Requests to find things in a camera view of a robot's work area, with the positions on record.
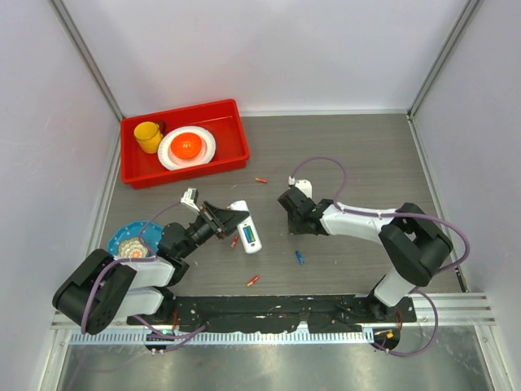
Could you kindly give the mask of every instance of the blue battery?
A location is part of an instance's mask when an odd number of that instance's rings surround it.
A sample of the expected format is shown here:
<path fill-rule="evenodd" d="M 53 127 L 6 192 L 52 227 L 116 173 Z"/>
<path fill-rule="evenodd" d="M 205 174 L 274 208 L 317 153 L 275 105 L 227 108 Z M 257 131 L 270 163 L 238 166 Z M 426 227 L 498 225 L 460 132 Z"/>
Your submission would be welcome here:
<path fill-rule="evenodd" d="M 304 264 L 304 258 L 302 258 L 302 256 L 300 255 L 300 252 L 299 251 L 295 251 L 295 255 L 296 255 L 296 259 L 299 260 L 299 263 L 301 265 L 303 265 Z"/>

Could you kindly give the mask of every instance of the gray tabletop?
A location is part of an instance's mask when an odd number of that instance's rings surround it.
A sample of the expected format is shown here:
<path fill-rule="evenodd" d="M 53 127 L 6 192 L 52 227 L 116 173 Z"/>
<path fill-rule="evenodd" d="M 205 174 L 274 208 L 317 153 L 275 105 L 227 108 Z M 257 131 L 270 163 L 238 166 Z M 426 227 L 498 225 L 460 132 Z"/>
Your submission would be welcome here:
<path fill-rule="evenodd" d="M 182 295 L 272 295 L 367 293 L 391 268 L 381 245 L 347 236 L 289 235 L 287 215 L 277 198 L 287 177 L 305 158 L 333 156 L 348 168 L 344 204 L 398 208 L 404 202 L 435 213 L 414 141 L 404 115 L 245 117 L 252 157 L 246 169 L 190 181 L 134 190 L 116 184 L 103 232 L 103 246 L 123 225 L 149 219 L 179 200 L 187 187 L 197 187 L 199 202 L 225 207 L 246 200 L 263 248 L 247 255 L 233 238 L 211 239 L 186 261 L 191 268 L 172 288 Z M 255 177 L 269 183 L 255 182 Z M 313 184 L 313 198 L 332 198 L 342 172 L 330 162 L 313 162 L 297 176 Z M 159 224 L 186 225 L 195 215 L 178 206 L 157 219 Z M 296 259 L 300 251 L 304 265 Z M 247 288 L 255 275 L 259 281 Z M 438 275 L 427 292 L 460 292 L 456 275 Z"/>

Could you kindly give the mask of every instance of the robotic hand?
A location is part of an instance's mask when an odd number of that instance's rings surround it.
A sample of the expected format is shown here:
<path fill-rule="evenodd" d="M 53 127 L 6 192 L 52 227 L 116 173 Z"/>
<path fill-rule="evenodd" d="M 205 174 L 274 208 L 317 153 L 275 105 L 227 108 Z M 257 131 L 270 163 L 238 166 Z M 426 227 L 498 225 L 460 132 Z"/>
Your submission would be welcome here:
<path fill-rule="evenodd" d="M 206 201 L 199 209 L 197 197 L 194 188 L 185 192 L 181 203 L 197 213 L 197 218 L 188 228 L 176 222 L 165 226 L 157 257 L 114 265 L 105 272 L 100 288 L 87 305 L 94 281 L 115 261 L 105 250 L 94 250 L 58 289 L 53 306 L 78 325 L 87 316 L 85 332 L 92 335 L 101 332 L 114 318 L 136 314 L 158 314 L 159 318 L 161 314 L 170 315 L 168 305 L 172 303 L 173 294 L 162 287 L 171 287 L 181 280 L 189 267 L 184 258 L 214 235 L 219 239 L 231 235 L 249 216 L 247 211 L 220 209 Z"/>
<path fill-rule="evenodd" d="M 288 227 L 294 235 L 350 235 L 381 243 L 393 264 L 372 289 L 368 307 L 377 319 L 384 319 L 415 287 L 425 287 L 453 249 L 450 239 L 432 221 L 399 217 L 400 213 L 424 212 L 415 204 L 399 209 L 374 210 L 334 204 L 333 200 L 312 200 L 309 181 L 295 181 L 278 202 L 287 211 Z M 384 217 L 396 214 L 395 217 Z"/>

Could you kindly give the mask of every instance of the yellow mug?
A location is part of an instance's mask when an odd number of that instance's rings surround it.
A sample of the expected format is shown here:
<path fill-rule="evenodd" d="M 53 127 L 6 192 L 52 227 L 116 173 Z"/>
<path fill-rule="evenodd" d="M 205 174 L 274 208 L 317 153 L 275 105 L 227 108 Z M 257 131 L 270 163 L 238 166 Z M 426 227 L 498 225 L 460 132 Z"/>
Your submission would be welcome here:
<path fill-rule="evenodd" d="M 165 124 L 163 121 L 142 122 L 134 128 L 134 137 L 141 149 L 146 153 L 157 153 L 163 139 Z"/>

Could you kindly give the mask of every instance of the white panel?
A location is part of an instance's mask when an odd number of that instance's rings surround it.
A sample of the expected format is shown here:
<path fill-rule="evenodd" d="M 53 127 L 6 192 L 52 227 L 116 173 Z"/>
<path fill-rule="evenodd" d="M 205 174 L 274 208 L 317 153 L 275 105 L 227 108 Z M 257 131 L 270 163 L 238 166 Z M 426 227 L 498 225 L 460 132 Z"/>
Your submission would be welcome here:
<path fill-rule="evenodd" d="M 34 390 L 51 298 L 85 256 L 117 122 L 47 2 L 0 2 L 0 36 L 0 379 Z"/>
<path fill-rule="evenodd" d="M 125 115 L 406 109 L 466 0 L 65 0 Z"/>
<path fill-rule="evenodd" d="M 473 290 L 487 293 L 518 374 L 519 15 L 519 1 L 485 1 L 417 117 L 444 209 L 470 236 L 465 276 Z"/>

